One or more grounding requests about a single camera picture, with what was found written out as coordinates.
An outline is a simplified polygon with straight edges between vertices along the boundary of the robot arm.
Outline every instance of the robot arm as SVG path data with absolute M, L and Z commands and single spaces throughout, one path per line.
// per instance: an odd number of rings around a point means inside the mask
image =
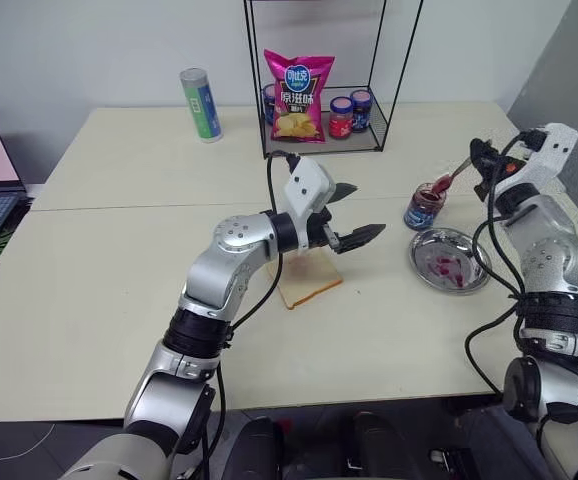
M 516 339 L 523 356 L 507 369 L 504 406 L 528 424 L 551 471 L 563 480 L 578 479 L 578 237 L 567 214 L 539 188 L 561 171 L 577 137 L 562 124 L 525 133 L 521 139 L 534 152 L 526 164 L 472 142 L 482 200 L 495 183 L 492 164 L 503 163 L 494 201 L 507 218 L 503 228 L 520 256 L 525 283 L 517 308 L 524 328 Z
M 315 161 L 289 155 L 287 212 L 223 220 L 193 263 L 173 318 L 127 406 L 124 431 L 108 437 L 73 465 L 69 480 L 169 478 L 176 453 L 200 442 L 215 390 L 208 385 L 251 276 L 279 254 L 330 245 L 337 253 L 360 247 L 385 225 L 346 236 L 329 227 L 326 205 L 356 187 L 335 184 Z

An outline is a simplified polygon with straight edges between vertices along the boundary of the table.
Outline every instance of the table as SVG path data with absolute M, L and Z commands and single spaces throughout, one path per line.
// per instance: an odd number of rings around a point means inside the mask
M 254 107 L 222 107 L 224 138 L 204 144 L 186 108 L 95 110 L 45 185 L 34 210 L 267 202 Z M 334 179 L 360 187 L 354 198 L 411 195 L 452 171 L 474 137 L 504 144 L 517 133 L 494 103 L 401 104 L 384 152 L 318 155 Z M 273 178 L 287 178 L 276 161 Z M 480 182 L 467 170 L 453 193 Z

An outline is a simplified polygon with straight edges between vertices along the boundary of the white table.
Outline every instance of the white table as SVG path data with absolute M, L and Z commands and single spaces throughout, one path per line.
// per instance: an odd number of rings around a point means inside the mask
M 453 110 L 454 121 L 444 122 L 452 125 L 454 132 L 463 131 L 467 144 L 473 134 L 468 135 L 461 125 L 479 125 L 482 132 L 494 129 L 487 125 L 499 120 L 497 107 L 486 104 L 423 105 L 417 114 L 415 107 L 407 108 L 409 121 L 417 124 L 417 130 L 408 127 L 411 136 L 434 124 L 436 116 L 429 116 L 429 111 Z M 481 113 L 476 115 L 474 109 Z M 153 345 L 173 314 L 187 269 L 210 242 L 213 227 L 229 215 L 267 208 L 262 179 L 248 183 L 244 190 L 229 186 L 224 175 L 216 177 L 220 188 L 212 189 L 185 179 L 182 171 L 187 163 L 205 171 L 215 167 L 203 166 L 195 156 L 176 159 L 175 172 L 164 170 L 169 175 L 152 172 L 162 168 L 162 159 L 154 160 L 158 163 L 152 169 L 137 160 L 120 169 L 136 187 L 142 170 L 147 185 L 143 190 L 127 188 L 122 182 L 107 184 L 97 174 L 87 173 L 95 166 L 91 159 L 109 148 L 109 141 L 99 138 L 107 147 L 99 145 L 97 149 L 96 141 L 82 141 L 83 134 L 90 132 L 87 135 L 95 137 L 90 125 L 101 118 L 113 118 L 114 124 L 130 123 L 122 120 L 123 112 L 128 119 L 142 118 L 133 109 L 101 110 L 92 116 L 34 204 L 37 210 L 25 217 L 0 258 L 0 421 L 121 417 Z M 176 118 L 187 113 L 178 109 L 145 112 L 160 124 L 154 132 L 167 129 L 170 115 Z M 252 128 L 255 125 L 244 129 L 243 135 Z M 181 134 L 182 140 L 163 137 L 157 142 L 158 150 L 173 151 L 179 141 L 191 145 L 192 135 L 195 133 Z M 145 138 L 134 142 L 128 136 L 124 143 L 119 138 L 115 142 L 129 151 L 135 150 L 129 144 L 135 146 Z M 443 138 L 447 145 L 454 145 L 450 134 Z M 439 145 L 414 148 L 415 142 L 400 141 L 408 145 L 408 155 L 403 153 L 405 147 L 394 147 L 367 157 L 318 157 L 326 160 L 336 180 L 369 185 L 362 190 L 364 195 L 357 192 L 332 206 L 333 226 L 339 231 L 365 223 L 387 223 L 388 227 L 358 251 L 332 254 L 345 279 L 341 286 L 293 311 L 286 310 L 274 294 L 238 331 L 233 348 L 224 352 L 229 408 L 487 391 L 465 358 L 463 341 L 469 331 L 506 309 L 507 294 L 490 282 L 477 294 L 450 296 L 430 289 L 413 273 L 407 259 L 413 232 L 402 223 L 402 212 L 418 183 L 450 170 L 449 164 L 455 162 L 447 160 L 446 166 L 438 167 Z M 253 149 L 245 143 L 239 148 Z M 223 162 L 214 173 L 238 175 L 250 167 L 264 177 L 258 157 L 242 156 L 233 148 L 230 161 L 248 167 Z M 453 151 L 450 156 L 460 153 L 457 144 L 446 148 Z M 79 152 L 76 160 L 74 152 Z M 357 161 L 362 158 L 374 162 L 373 173 L 367 172 L 367 164 Z M 403 158 L 409 161 L 396 167 Z M 79 167 L 80 162 L 88 167 Z M 98 162 L 100 178 L 111 180 L 111 173 L 118 172 L 118 168 L 112 172 L 107 167 L 107 162 L 114 162 L 112 158 L 98 158 Z M 466 180 L 469 175 L 473 177 L 471 185 Z M 278 176 L 286 178 L 284 166 Z M 178 182 L 171 178 L 181 183 L 175 192 L 163 188 L 168 182 Z M 81 181 L 90 195 L 75 195 L 75 185 Z M 437 225 L 473 232 L 484 217 L 483 206 L 471 193 L 473 183 L 473 174 L 459 179 Z M 200 200 L 192 201 L 194 195 Z M 231 196 L 240 203 L 229 200 Z M 578 226 L 578 210 L 566 194 L 556 198 Z M 190 205 L 152 206 L 166 202 Z M 493 253 L 488 242 L 483 243 Z M 504 239 L 503 245 L 508 249 Z M 503 271 L 495 258 L 494 267 Z M 269 283 L 264 271 L 254 276 L 241 311 L 255 303 Z M 516 355 L 511 322 L 482 335 L 474 352 L 500 384 L 509 360 Z
M 223 107 L 224 138 L 200 142 L 186 108 L 95 110 L 45 185 L 34 210 L 267 202 L 255 108 Z M 354 198 L 411 195 L 469 154 L 474 137 L 504 144 L 516 129 L 494 103 L 402 104 L 384 152 L 319 155 L 340 182 L 355 183 Z M 276 161 L 274 179 L 286 178 Z M 475 170 L 454 193 L 479 183 Z

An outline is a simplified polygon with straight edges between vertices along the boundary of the white wall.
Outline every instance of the white wall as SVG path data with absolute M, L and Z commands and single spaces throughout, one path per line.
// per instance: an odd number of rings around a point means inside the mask
M 400 101 L 508 109 L 569 1 L 426 0 Z M 339 10 L 344 31 L 365 31 L 350 12 Z M 0 130 L 29 181 L 48 175 L 91 108 L 183 104 L 189 66 L 209 71 L 218 103 L 253 103 L 240 0 L 0 0 Z

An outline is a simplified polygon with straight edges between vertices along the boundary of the black wire rack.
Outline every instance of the black wire rack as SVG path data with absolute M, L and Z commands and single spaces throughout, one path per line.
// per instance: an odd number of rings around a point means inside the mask
M 386 16 L 389 18 L 394 18 L 398 15 L 398 8 L 390 10 L 389 7 L 392 3 L 403 3 L 407 0 L 397 0 L 392 2 L 391 0 L 374 0 L 373 9 L 376 12 L 375 23 L 373 27 L 375 28 L 375 41 L 373 42 L 373 51 L 371 55 L 371 66 L 369 71 L 366 73 L 366 81 L 361 82 L 351 82 L 350 84 L 344 85 L 333 85 L 325 86 L 321 94 L 321 104 L 322 104 L 322 126 L 325 132 L 325 143 L 306 143 L 291 140 L 273 140 L 271 139 L 271 125 L 267 124 L 264 115 L 264 103 L 262 100 L 261 92 L 264 88 L 261 79 L 261 70 L 266 72 L 267 63 L 264 59 L 264 48 L 265 45 L 259 44 L 259 34 L 256 30 L 256 14 L 258 5 L 263 5 L 267 10 L 271 4 L 282 3 L 283 8 L 287 4 L 296 4 L 296 8 L 307 8 L 306 5 L 309 3 L 329 3 L 333 4 L 337 0 L 243 0 L 244 10 L 245 10 L 245 21 L 247 27 L 247 36 L 249 42 L 249 56 L 251 60 L 251 71 L 253 77 L 254 85 L 254 96 L 256 99 L 256 109 L 258 112 L 258 123 L 260 127 L 260 140 L 262 143 L 262 153 L 265 156 L 267 153 L 274 150 L 291 150 L 299 154 L 322 154 L 322 153 L 344 153 L 344 152 L 365 152 L 365 151 L 376 151 L 381 152 L 387 141 L 387 135 L 391 127 L 393 120 L 393 115 L 395 107 L 398 100 L 398 95 L 402 87 L 403 78 L 405 75 L 405 70 L 407 67 L 407 62 L 409 61 L 409 56 L 411 54 L 411 48 L 413 45 L 414 37 L 416 34 L 416 29 L 418 27 L 418 22 L 420 19 L 420 14 L 422 12 L 422 6 L 424 0 L 409 0 L 411 6 L 412 21 L 410 24 L 410 34 L 404 42 L 402 42 L 402 52 L 399 54 L 402 56 L 400 63 L 401 68 L 394 70 L 393 78 L 380 78 L 380 83 L 388 85 L 388 88 L 393 91 L 393 93 L 385 93 L 384 88 L 380 88 L 380 92 L 377 92 L 377 70 L 379 63 L 382 65 L 387 65 L 393 61 L 396 63 L 397 59 L 385 57 L 384 52 L 384 33 L 389 28 L 385 23 Z M 371 2 L 367 0 L 355 0 L 359 4 L 368 5 Z M 302 55 L 310 55 L 310 52 L 304 52 Z M 361 133 L 352 133 L 350 137 L 344 140 L 334 139 L 329 137 L 327 125 L 329 123 L 329 102 L 332 98 L 336 96 L 347 96 L 353 90 L 365 89 L 371 92 L 374 98 L 374 103 L 371 108 L 370 114 L 370 124 L 369 128 Z

